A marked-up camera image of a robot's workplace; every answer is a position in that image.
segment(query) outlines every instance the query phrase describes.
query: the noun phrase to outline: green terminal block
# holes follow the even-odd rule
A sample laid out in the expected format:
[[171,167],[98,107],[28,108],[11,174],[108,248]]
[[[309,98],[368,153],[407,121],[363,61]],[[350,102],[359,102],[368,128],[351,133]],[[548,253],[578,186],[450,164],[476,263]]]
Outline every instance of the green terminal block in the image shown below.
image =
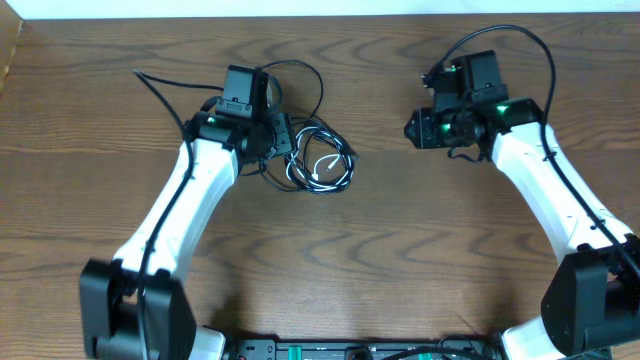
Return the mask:
[[302,347],[289,346],[289,360],[302,360]]

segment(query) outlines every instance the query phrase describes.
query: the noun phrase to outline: black cable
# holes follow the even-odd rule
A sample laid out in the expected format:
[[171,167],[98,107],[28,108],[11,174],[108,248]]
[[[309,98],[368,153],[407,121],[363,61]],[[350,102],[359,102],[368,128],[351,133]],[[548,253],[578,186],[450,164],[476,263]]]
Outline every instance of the black cable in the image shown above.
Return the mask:
[[212,96],[208,98],[207,101],[205,101],[204,104],[200,106],[200,111],[209,112],[211,108],[213,108],[218,103],[218,100],[220,99],[222,99],[222,96]]
[[[293,155],[288,155],[284,157],[285,167],[286,167],[286,175],[287,178],[291,180],[291,182],[295,185],[294,187],[286,187],[283,184],[276,184],[278,182],[275,178],[274,181],[269,179],[266,175],[267,171],[267,162],[261,161],[259,163],[259,168],[256,171],[250,172],[247,175],[257,175],[260,174],[262,178],[274,188],[284,191],[284,192],[308,192],[313,194],[330,194],[344,191],[349,187],[351,183],[351,177],[353,176],[353,171],[355,168],[355,152],[351,149],[347,141],[340,136],[335,130],[331,129],[322,119],[317,116],[318,109],[322,104],[322,100],[324,98],[324,82],[322,80],[322,76],[320,72],[316,70],[313,66],[307,64],[304,61],[300,60],[280,60],[274,61],[272,63],[266,64],[264,66],[260,66],[257,69],[263,70],[265,68],[282,65],[282,64],[297,64],[302,65],[309,70],[311,70],[316,77],[318,78],[318,82],[320,83],[320,97],[318,98],[318,102],[314,107],[313,111],[306,118],[294,117],[293,120],[304,119],[300,122],[294,122],[293,126],[302,125],[303,128],[298,131],[296,134],[296,141],[300,143],[301,138],[299,136],[304,135],[307,132],[310,132],[309,137],[305,141],[305,145],[303,150],[302,161],[297,157],[300,149]],[[279,93],[279,101],[282,99],[282,88],[280,84],[275,81],[274,82],[275,90]],[[344,173],[341,176],[336,177],[331,181],[319,181],[318,179],[313,177],[313,174],[306,166],[307,160],[307,150],[311,140],[316,140],[322,143],[325,143],[331,147],[333,147],[337,154],[336,156],[341,160],[342,166],[344,167]]]
[[553,167],[553,169],[555,170],[556,174],[558,175],[558,177],[560,178],[562,183],[566,186],[566,188],[569,190],[571,195],[573,195],[573,197],[576,199],[576,201],[580,204],[582,209],[587,213],[587,216],[589,216],[591,221],[593,221],[594,230],[597,228],[598,230],[600,230],[604,234],[604,236],[609,240],[609,242],[611,242],[611,244],[613,244],[613,247],[620,253],[620,255],[625,260],[627,265],[629,265],[631,270],[634,272],[636,278],[638,280],[640,280],[640,267],[638,267],[638,264],[633,260],[633,258],[629,255],[629,253],[624,250],[624,248],[620,244],[620,241],[618,241],[618,239],[616,239],[616,237],[609,231],[609,229],[607,229],[607,227],[604,224],[603,219],[598,218],[598,215],[596,215],[596,213],[591,209],[589,204],[587,204],[587,202],[584,200],[584,198],[580,195],[578,190],[576,190],[576,188],[573,186],[573,184],[571,184],[571,182],[569,181],[567,176],[564,174],[564,172],[562,171],[562,169],[558,165],[558,162],[555,159],[555,153],[553,151],[551,151],[551,148],[549,147],[549,143],[547,141],[546,131],[547,131],[547,124],[548,124],[548,119],[549,119],[549,112],[551,110],[551,101],[553,100],[553,93],[555,91],[555,86],[556,86],[556,66],[555,66],[555,64],[553,62],[553,56],[551,55],[551,51],[549,50],[547,45],[544,43],[544,41],[542,41],[542,39],[540,39],[537,35],[535,35],[531,31],[529,31],[528,29],[525,29],[525,28],[517,26],[517,25],[504,24],[504,25],[495,25],[495,26],[490,26],[490,27],[484,28],[484,29],[480,29],[478,31],[475,31],[475,32],[463,37],[455,45],[453,45],[446,52],[446,54],[442,57],[442,59],[440,59],[440,61],[438,61],[431,68],[431,70],[429,71],[429,74],[427,75],[428,81],[429,82],[433,81],[433,79],[436,76],[437,72],[442,68],[442,66],[443,66],[444,62],[447,60],[447,58],[449,58],[449,56],[454,51],[456,51],[462,44],[464,44],[465,42],[471,40],[472,38],[474,38],[474,37],[476,37],[476,36],[478,36],[480,34],[484,34],[486,32],[495,31],[495,30],[515,30],[515,31],[519,31],[519,32],[527,35],[533,41],[535,41],[536,44],[538,44],[542,48],[542,50],[544,51],[544,53],[545,53],[545,55],[547,57],[547,61],[549,62],[549,68],[551,70],[551,82],[550,82],[550,86],[549,86],[549,94],[547,95],[547,102],[546,102],[546,104],[544,106],[544,112],[542,114],[542,119],[541,119],[541,122],[540,122],[540,140],[542,142],[542,148],[544,149],[544,152],[545,152],[545,156],[546,156],[545,159],[549,161],[549,163],[551,164],[551,167]]
[[449,159],[458,159],[458,158],[460,158],[460,159],[465,159],[465,160],[467,160],[469,162],[472,162],[472,163],[479,163],[479,162],[482,162],[482,159],[484,158],[484,155],[482,154],[482,152],[480,152],[480,154],[478,155],[478,158],[476,158],[476,159],[472,159],[471,156],[466,155],[466,154],[456,154],[456,155],[454,155],[456,149],[457,149],[456,146],[453,146],[453,147],[449,148],[449,151],[447,151],[447,157]]
[[387,356],[382,360],[402,360],[411,356],[421,355],[421,354],[446,354],[446,355],[455,355],[460,356],[462,358],[470,359],[470,360],[493,360],[489,357],[470,353],[464,350],[450,349],[450,348],[439,348],[433,346],[419,346],[413,350],[401,351],[391,356]]
[[371,349],[369,349],[368,347],[362,347],[359,349],[354,349],[352,351],[349,351],[349,355],[347,355],[347,360],[353,360],[354,357],[358,354],[361,353],[366,353],[366,360],[373,360],[373,354],[371,353]]
[[148,337],[148,334],[147,334],[146,320],[145,320],[145,316],[144,316],[144,312],[145,312],[145,299],[144,299],[145,275],[146,275],[148,267],[149,267],[149,259],[151,258],[151,253],[154,251],[155,242],[158,239],[158,233],[160,232],[160,229],[162,229],[162,225],[164,224],[165,220],[169,216],[169,213],[171,212],[171,209],[173,208],[173,206],[175,205],[176,201],[180,197],[180,194],[182,193],[184,188],[187,186],[187,183],[191,179],[191,176],[193,174],[193,167],[194,167],[194,156],[193,156],[193,149],[191,148],[191,140],[190,140],[189,134],[187,133],[186,129],[184,128],[184,125],[182,124],[182,121],[180,120],[180,117],[175,112],[175,110],[173,109],[171,104],[169,104],[167,99],[165,99],[164,96],[162,96],[162,94],[160,94],[160,92],[153,85],[151,85],[151,83],[149,83],[149,81],[147,80],[147,79],[149,79],[148,75],[146,75],[146,74],[144,74],[144,73],[142,73],[142,72],[140,72],[138,70],[134,70],[133,73],[138,77],[138,79],[140,79],[140,81],[142,81],[143,84],[145,84],[147,86],[147,88],[149,90],[151,90],[151,92],[158,98],[158,100],[160,100],[162,105],[164,105],[164,107],[167,109],[167,111],[169,111],[169,114],[171,114],[171,117],[175,120],[175,122],[178,125],[178,128],[180,129],[180,132],[182,134],[182,139],[184,140],[184,143],[186,145],[187,155],[188,155],[188,159],[189,159],[189,165],[187,167],[187,170],[184,173],[184,176],[182,177],[182,181],[180,182],[180,185],[178,186],[178,188],[176,189],[176,192],[173,194],[173,196],[171,197],[171,200],[169,200],[169,203],[167,204],[167,206],[165,207],[164,211],[160,215],[160,218],[158,219],[158,222],[156,223],[155,227],[153,228],[153,231],[151,232],[151,236],[149,236],[149,240],[147,241],[147,244],[146,244],[145,249],[144,249],[144,253],[142,255],[142,261],[141,261],[141,264],[140,264],[140,271],[138,272],[138,279],[137,279],[137,283],[138,283],[138,286],[137,286],[138,287],[138,290],[137,290],[138,291],[138,296],[137,296],[137,298],[138,298],[138,331],[140,332],[140,337],[142,338],[142,341],[141,341],[142,358],[143,359],[150,359],[151,353],[150,353],[150,349],[149,349],[149,337]]
[[181,82],[177,82],[177,81],[166,80],[166,79],[161,79],[161,78],[158,78],[158,77],[155,77],[155,76],[151,76],[151,75],[143,73],[140,70],[134,70],[134,73],[135,72],[137,72],[138,74],[142,75],[147,80],[159,82],[159,83],[162,83],[162,84],[178,86],[178,87],[186,87],[186,88],[190,88],[190,89],[211,89],[211,90],[224,91],[224,88],[221,87],[221,86],[181,83]]
[[[476,347],[471,342],[471,340],[468,337],[464,336],[464,335],[457,335],[457,334],[447,335],[447,336],[443,337],[442,339],[440,339],[440,341],[438,341],[438,347],[444,348],[444,343],[446,343],[447,341],[453,340],[453,339],[451,339],[453,337],[457,337],[457,338],[459,338],[461,340],[464,340],[464,341],[468,342],[469,346],[471,346],[471,348],[473,349],[473,352],[476,353],[476,354],[480,354],[478,352],[478,350],[476,349]],[[444,354],[442,355],[442,358],[445,359],[445,360],[451,360],[450,357],[445,356]]]
[[269,82],[273,84],[273,87],[278,93],[278,101],[269,107],[269,114],[274,114],[279,112],[280,106],[282,106],[282,87],[275,76],[269,76]]

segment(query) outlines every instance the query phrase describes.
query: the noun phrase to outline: cable clip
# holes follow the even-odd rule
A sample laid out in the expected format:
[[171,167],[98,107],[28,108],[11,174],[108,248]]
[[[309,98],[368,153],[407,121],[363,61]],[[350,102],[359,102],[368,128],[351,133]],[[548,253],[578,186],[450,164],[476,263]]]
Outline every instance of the cable clip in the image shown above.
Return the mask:
[[552,152],[551,152],[551,155],[549,155],[549,156],[545,156],[545,157],[544,157],[544,159],[542,159],[542,161],[547,161],[547,160],[549,160],[549,158],[550,158],[550,157],[555,158],[555,157],[556,157],[556,155],[558,155],[558,153],[557,153],[557,152],[555,152],[555,151],[552,151]]
[[[599,219],[598,220],[598,224],[600,224],[600,225],[604,225],[606,223],[607,223],[607,220],[605,220],[605,219]],[[597,228],[598,228],[598,225],[596,225],[596,224],[593,224],[590,227],[591,230],[596,230]]]

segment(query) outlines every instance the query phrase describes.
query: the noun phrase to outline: table surface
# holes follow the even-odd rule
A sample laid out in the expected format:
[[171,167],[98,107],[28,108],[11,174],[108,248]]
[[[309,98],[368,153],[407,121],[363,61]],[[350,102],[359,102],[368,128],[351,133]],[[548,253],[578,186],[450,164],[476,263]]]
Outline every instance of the table surface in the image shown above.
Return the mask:
[[[173,169],[179,133],[133,68],[222,85],[228,64],[307,61],[325,80],[320,115],[361,157],[339,195],[237,181],[186,284],[199,324],[415,339],[488,334],[536,316],[556,261],[520,194],[493,165],[417,151],[402,134],[429,103],[420,74],[496,23],[530,28],[552,49],[557,137],[608,208],[640,229],[636,14],[27,22],[0,99],[0,358],[84,357],[80,271],[90,257],[113,256]],[[536,45],[496,32],[459,53],[487,49],[511,96],[542,106],[549,69]],[[313,74],[272,74],[290,111],[311,110]],[[161,91],[184,118],[211,96]],[[636,358],[640,346],[615,352]]]

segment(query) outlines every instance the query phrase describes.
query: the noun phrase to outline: wood grain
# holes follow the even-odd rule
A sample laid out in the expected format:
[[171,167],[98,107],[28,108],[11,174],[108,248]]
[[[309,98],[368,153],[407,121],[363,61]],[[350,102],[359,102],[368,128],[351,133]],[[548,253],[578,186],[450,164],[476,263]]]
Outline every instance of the wood grain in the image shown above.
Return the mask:
[[[222,84],[230,63],[296,58],[325,84],[320,114],[360,153],[336,196],[241,178],[222,199],[187,283],[199,324],[282,338],[425,338],[525,321],[555,272],[544,233],[488,164],[416,151],[402,136],[427,102],[419,75],[464,34],[516,23],[558,67],[552,123],[600,199],[640,229],[637,15],[32,21],[0,101],[0,358],[84,358],[77,281],[135,231],[172,170],[179,137],[130,74]],[[496,49],[512,96],[540,103],[548,69],[518,34]],[[318,95],[274,68],[289,109]],[[209,95],[162,87],[188,118]],[[272,168],[282,172],[280,161]],[[616,349],[637,358],[634,344]]]
[[9,65],[21,28],[22,19],[20,16],[5,0],[0,0],[0,94],[4,87],[4,79],[9,73]]

